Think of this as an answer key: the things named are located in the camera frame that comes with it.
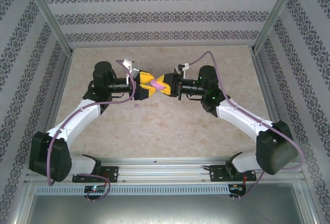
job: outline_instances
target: enclosure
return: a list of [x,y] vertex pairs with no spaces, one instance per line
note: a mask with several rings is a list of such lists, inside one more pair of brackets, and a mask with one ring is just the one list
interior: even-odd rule
[[[330,0],[1,0],[0,222],[330,222],[329,20]],[[85,184],[50,188],[28,169],[33,135],[77,107],[97,62],[124,77],[114,61],[136,61],[157,78],[208,50],[237,103],[288,124],[302,169],[265,175],[232,202],[228,182],[214,184],[202,167],[254,141],[198,101],[159,91],[112,105],[74,143],[73,152],[119,167],[103,203],[86,202]]]

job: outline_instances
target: metal frame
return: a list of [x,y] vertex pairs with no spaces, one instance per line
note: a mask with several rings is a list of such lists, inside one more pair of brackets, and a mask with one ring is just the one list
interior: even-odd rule
[[263,98],[266,103],[266,108],[268,111],[269,118],[271,119],[271,121],[278,122],[279,116],[276,111],[275,103],[272,98],[270,88],[267,84],[265,72],[263,71],[262,66],[261,66],[261,61],[260,61],[259,55],[253,52],[251,46],[249,46],[249,49],[250,49],[251,58],[252,58],[252,61],[254,64],[254,68],[256,69],[256,73],[257,73],[258,81],[259,81],[260,88],[262,91],[262,95],[263,95]]
[[272,11],[270,12],[269,16],[267,17],[267,20],[266,20],[265,24],[263,25],[263,27],[256,39],[256,42],[253,45],[254,52],[259,51],[260,48],[262,47],[262,44],[266,40],[271,29],[273,28],[273,25],[276,22],[280,12],[284,8],[286,2],[287,2],[287,0],[276,0],[276,3],[274,5]]
[[65,54],[69,54],[72,52],[72,48],[69,45],[69,42],[61,29],[60,25],[58,24],[51,8],[49,7],[46,0],[34,0],[38,5],[42,15],[46,19],[47,23],[49,24],[52,32],[55,34],[58,42],[60,43],[62,49],[65,51]]
[[69,58],[65,62],[63,74],[60,79],[59,88],[56,93],[56,97],[54,100],[54,106],[51,110],[50,119],[49,119],[48,125],[46,127],[46,130],[50,130],[52,127],[55,126],[55,121],[57,118],[58,110],[60,109],[60,104],[61,104],[61,100],[62,100],[62,96],[63,96],[63,92],[64,92],[64,87],[65,87],[65,84],[67,82],[67,78],[69,75],[70,66],[71,66],[72,59],[73,59],[73,54],[74,54],[74,50],[68,54]]
[[[211,182],[209,172],[203,167],[204,165],[223,165],[225,164],[224,158],[152,158],[152,159],[102,159],[104,166],[118,166],[118,182],[112,183],[111,186],[121,187],[124,186],[130,188],[139,187],[160,187],[166,185],[168,188],[185,188],[185,187],[228,187],[228,184],[242,183],[242,182]],[[297,163],[293,162],[288,167],[293,167]],[[260,171],[256,171],[257,177],[260,175]],[[320,223],[318,216],[311,200],[311,195],[308,190],[305,176],[301,169],[295,171],[283,171],[281,170],[276,175],[264,175],[260,181],[261,184],[269,183],[291,183],[296,193],[296,199],[299,203],[301,213],[305,223]],[[67,178],[60,183],[56,183],[56,186],[65,187],[66,189],[77,188],[79,186],[93,185],[93,184],[77,184],[72,183],[71,178]],[[36,196],[39,187],[47,186],[47,181],[44,176],[36,174],[35,172],[28,171],[23,189],[18,200],[18,205],[11,223],[22,224],[27,223],[28,215],[30,213],[34,197]],[[209,192],[208,194],[226,194],[223,192]],[[68,191],[61,193],[61,195],[77,195],[74,191]],[[145,195],[136,194],[128,191],[124,194],[118,195]]]

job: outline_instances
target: black joint housing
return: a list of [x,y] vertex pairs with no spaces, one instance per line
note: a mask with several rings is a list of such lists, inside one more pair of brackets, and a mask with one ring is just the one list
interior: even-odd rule
[[176,73],[168,73],[164,75],[163,82],[171,87],[170,97],[178,96],[178,85],[181,79],[181,74]]
[[216,74],[216,69],[210,65],[204,65],[200,68],[198,75],[198,81],[205,89],[215,89],[218,88],[218,78]]
[[205,93],[201,99],[201,104],[206,112],[211,113],[214,117],[218,117],[217,106],[225,99],[225,95],[220,89],[214,89]]
[[[98,62],[94,66],[93,80],[88,85],[88,90],[83,99],[95,102],[112,101],[113,93],[129,93],[131,85],[127,84],[126,78],[117,78],[111,63]],[[109,105],[101,105],[101,114]]]
[[[51,140],[51,136],[42,132],[37,132],[32,137],[29,168],[44,176],[47,176],[47,152]],[[72,161],[67,143],[64,139],[55,139],[51,155],[51,178],[61,182],[69,175],[71,167]]]
[[[279,121],[273,128],[290,139],[292,134],[288,125]],[[261,131],[257,136],[256,158],[259,166],[268,174],[274,175],[298,156],[297,149],[283,137],[271,130]]]

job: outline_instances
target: pink object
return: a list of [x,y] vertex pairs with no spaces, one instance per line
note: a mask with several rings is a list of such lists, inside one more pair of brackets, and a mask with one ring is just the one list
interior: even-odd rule
[[162,84],[157,83],[156,79],[151,80],[150,84],[157,90],[163,90],[165,88]]

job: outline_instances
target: cable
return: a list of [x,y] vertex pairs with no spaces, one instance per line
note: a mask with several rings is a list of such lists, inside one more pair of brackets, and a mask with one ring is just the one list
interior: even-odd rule
[[[198,61],[200,61],[202,58],[205,57],[206,54],[210,54],[211,58],[212,58],[212,61],[213,61],[213,64],[214,64],[214,67],[215,67],[215,70],[216,70],[216,75],[217,75],[217,78],[218,78],[218,81],[219,81],[219,86],[220,86],[220,89],[222,90],[223,92],[223,95],[225,97],[225,99],[228,101],[228,103],[234,107],[235,109],[237,109],[238,111],[240,111],[241,113],[245,114],[246,116],[248,116],[249,118],[251,118],[252,120],[256,121],[257,123],[259,123],[259,125],[263,125],[264,127],[270,129],[271,131],[273,131],[274,133],[278,134],[279,136],[283,137],[285,140],[287,140],[292,146],[294,146],[296,148],[296,150],[298,151],[298,153],[300,154],[301,156],[301,160],[300,160],[300,163],[299,165],[297,166],[294,166],[294,167],[290,167],[290,168],[282,168],[282,170],[296,170],[300,167],[303,166],[304,162],[305,162],[305,157],[304,157],[304,153],[302,152],[301,148],[289,137],[287,137],[286,135],[284,135],[283,133],[279,132],[278,130],[274,129],[273,127],[267,125],[267,124],[264,124],[262,121],[260,121],[259,119],[255,118],[253,115],[250,115],[248,112],[244,111],[243,109],[241,109],[238,105],[232,103],[230,101],[230,99],[228,98],[227,96],[227,93],[226,93],[226,90],[223,86],[223,83],[221,81],[221,77],[220,77],[220,74],[219,74],[219,70],[218,70],[218,65],[217,65],[217,62],[216,62],[216,59],[214,57],[214,55],[212,54],[212,52],[210,51],[206,51],[204,52],[203,55],[201,55],[198,59],[196,59],[195,61],[193,61],[192,63],[189,63],[189,66],[197,63]],[[255,187],[256,185],[259,183],[259,181],[261,180],[261,178],[263,177],[265,171],[262,171],[261,175],[259,176],[259,178],[257,179],[257,181],[253,184],[253,186],[249,189],[249,191],[247,193],[245,193],[244,196],[248,195]]]
[[107,178],[105,178],[105,177],[102,177],[102,176],[99,176],[99,175],[93,175],[93,174],[78,174],[78,176],[82,176],[82,177],[94,177],[94,178],[104,179],[105,182],[106,182],[106,183],[108,182],[108,184],[109,184],[109,187],[108,187],[107,191],[106,191],[102,196],[100,196],[100,197],[97,198],[97,199],[93,199],[93,200],[90,199],[90,198],[89,198],[89,194],[90,194],[91,192],[87,192],[86,199],[87,199],[88,202],[89,202],[90,200],[92,200],[93,202],[100,201],[100,200],[102,200],[103,198],[105,198],[106,195],[110,192],[110,180],[109,180],[109,179],[107,179]]
[[189,98],[189,95],[188,95],[188,94],[186,94],[186,96],[187,96],[187,99],[188,99],[188,100],[201,101],[201,99],[202,99],[202,98],[200,98],[200,99]]
[[[92,106],[96,106],[96,105],[107,105],[107,104],[123,104],[123,103],[126,103],[128,101],[130,101],[134,95],[135,95],[135,89],[136,89],[136,86],[135,86],[135,81],[134,81],[134,78],[133,76],[131,75],[131,73],[129,72],[129,70],[124,66],[123,64],[123,60],[116,60],[116,63],[120,64],[121,67],[124,68],[124,70],[126,71],[126,73],[128,74],[129,78],[130,78],[130,81],[132,82],[132,94],[125,100],[121,100],[121,101],[103,101],[103,102],[96,102],[96,103],[91,103],[91,104],[88,104],[78,110],[76,110],[74,113],[72,113],[64,122],[63,124],[60,126],[60,128],[56,131],[55,135],[53,136],[52,140],[51,140],[51,143],[49,144],[49,147],[48,147],[48,152],[47,152],[47,164],[46,164],[46,175],[47,175],[47,182],[48,182],[48,185],[49,186],[53,186],[54,185],[54,182],[55,180],[52,181],[51,179],[51,156],[52,156],[52,149],[53,149],[53,145],[54,145],[54,142],[55,142],[55,139],[56,137],[59,135],[59,133],[61,133],[61,129],[63,129],[67,123],[75,116],[77,115],[79,112],[83,111],[84,109],[86,108],[89,108],[89,107],[92,107]],[[91,175],[91,176],[94,176],[96,178],[100,178],[101,176],[97,176],[97,175]]]

